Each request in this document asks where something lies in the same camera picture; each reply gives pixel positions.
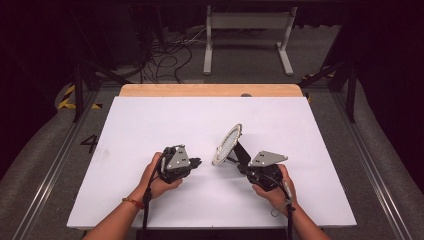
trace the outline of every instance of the white board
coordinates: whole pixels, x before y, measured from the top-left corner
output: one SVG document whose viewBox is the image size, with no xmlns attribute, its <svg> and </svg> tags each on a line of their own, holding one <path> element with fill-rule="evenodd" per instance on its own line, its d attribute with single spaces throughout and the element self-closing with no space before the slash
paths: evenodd
<svg viewBox="0 0 424 240">
<path fill-rule="evenodd" d="M 68 220 L 92 228 L 134 189 L 155 152 L 184 144 L 202 164 L 178 189 L 150 204 L 148 228 L 278 228 L 268 201 L 235 165 L 212 166 L 217 146 L 237 123 L 240 143 L 287 155 L 298 201 L 319 226 L 356 225 L 309 104 L 303 97 L 116 97 Z M 143 211 L 133 227 L 141 227 Z"/>
</svg>

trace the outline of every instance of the metal rail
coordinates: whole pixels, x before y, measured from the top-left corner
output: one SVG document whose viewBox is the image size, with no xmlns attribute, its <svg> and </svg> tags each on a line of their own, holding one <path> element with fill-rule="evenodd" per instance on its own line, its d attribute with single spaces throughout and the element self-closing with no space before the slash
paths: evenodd
<svg viewBox="0 0 424 240">
<path fill-rule="evenodd" d="M 74 142 L 74 139 L 87 116 L 87 113 L 90 111 L 90 107 L 87 106 L 92 106 L 96 97 L 97 92 L 88 93 L 87 99 L 84 103 L 84 106 L 86 107 L 82 112 L 80 119 L 77 122 L 72 123 L 71 128 L 69 129 L 69 132 L 67 133 L 65 140 L 59 149 L 59 152 L 57 153 L 49 171 L 46 174 L 46 177 L 39 186 L 31 205 L 29 206 L 21 223 L 19 224 L 19 227 L 12 238 L 13 240 L 27 239 L 31 233 L 38 217 L 40 216 L 41 211 L 43 210 L 45 203 L 47 202 L 47 199 L 49 198 L 51 191 L 53 190 L 63 165 L 66 162 L 72 143 Z"/>
<path fill-rule="evenodd" d="M 356 146 L 361 154 L 362 165 L 365 169 L 365 172 L 368 175 L 368 178 L 371 182 L 372 187 L 377 195 L 378 200 L 389 220 L 390 225 L 392 226 L 393 232 L 396 235 L 397 239 L 412 239 L 393 198 L 390 194 L 389 189 L 387 189 L 377 167 L 374 164 L 374 161 L 369 153 L 364 140 L 354 123 L 351 123 L 349 117 L 347 116 L 345 109 L 346 105 L 343 101 L 343 97 L 340 93 L 332 93 L 334 102 L 336 103 L 340 114 L 343 117 L 346 126 L 349 129 L 349 132 L 354 139 Z"/>
</svg>

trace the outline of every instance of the forearm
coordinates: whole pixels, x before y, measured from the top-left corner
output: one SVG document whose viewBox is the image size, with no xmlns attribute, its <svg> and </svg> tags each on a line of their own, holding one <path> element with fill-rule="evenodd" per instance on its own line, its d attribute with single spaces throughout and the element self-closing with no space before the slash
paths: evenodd
<svg viewBox="0 0 424 240">
<path fill-rule="evenodd" d="M 296 210 L 293 212 L 293 226 L 301 240 L 324 240 L 330 239 L 306 214 L 298 204 L 293 205 Z"/>
<path fill-rule="evenodd" d="M 141 202 L 145 187 L 136 188 L 128 198 Z M 125 239 L 126 235 L 140 209 L 132 202 L 124 201 L 120 203 L 106 218 L 94 227 L 84 237 L 84 240 L 91 239 Z"/>
</svg>

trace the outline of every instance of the wrist strap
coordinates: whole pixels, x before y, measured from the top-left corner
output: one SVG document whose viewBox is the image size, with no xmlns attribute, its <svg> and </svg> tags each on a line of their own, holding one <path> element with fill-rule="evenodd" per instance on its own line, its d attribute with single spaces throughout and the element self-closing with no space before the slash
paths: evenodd
<svg viewBox="0 0 424 240">
<path fill-rule="evenodd" d="M 141 202 L 139 202 L 139 201 L 134 200 L 134 199 L 131 199 L 131 198 L 122 198 L 122 201 L 123 201 L 123 202 L 131 202 L 131 203 L 133 203 L 133 204 L 134 204 L 137 208 L 139 208 L 139 209 L 144 209 L 143 204 L 142 204 Z"/>
</svg>

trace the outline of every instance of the circular metal disc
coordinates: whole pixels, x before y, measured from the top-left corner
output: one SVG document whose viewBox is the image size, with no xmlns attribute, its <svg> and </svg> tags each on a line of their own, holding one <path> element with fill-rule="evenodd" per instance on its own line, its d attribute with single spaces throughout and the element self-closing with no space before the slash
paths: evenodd
<svg viewBox="0 0 424 240">
<path fill-rule="evenodd" d="M 241 136 L 242 125 L 239 123 L 235 125 L 222 140 L 221 145 L 217 147 L 215 158 L 212 165 L 217 166 L 221 164 L 237 145 L 238 139 Z"/>
</svg>

